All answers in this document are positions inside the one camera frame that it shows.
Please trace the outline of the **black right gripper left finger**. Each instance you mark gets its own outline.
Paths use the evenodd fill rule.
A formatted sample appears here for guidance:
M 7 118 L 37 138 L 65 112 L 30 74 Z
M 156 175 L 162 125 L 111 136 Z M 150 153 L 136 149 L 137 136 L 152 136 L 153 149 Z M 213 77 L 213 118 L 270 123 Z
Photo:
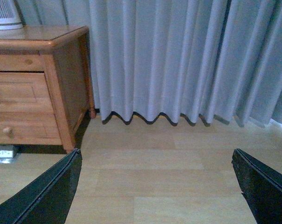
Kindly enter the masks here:
M 0 205 L 0 224 L 63 224 L 82 168 L 75 148 L 29 185 Z

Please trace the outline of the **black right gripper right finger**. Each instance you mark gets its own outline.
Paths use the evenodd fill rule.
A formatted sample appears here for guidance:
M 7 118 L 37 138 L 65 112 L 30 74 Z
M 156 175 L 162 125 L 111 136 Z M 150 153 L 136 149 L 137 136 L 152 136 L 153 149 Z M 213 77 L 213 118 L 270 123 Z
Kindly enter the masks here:
M 235 149 L 232 165 L 240 189 L 258 224 L 282 224 L 282 174 Z

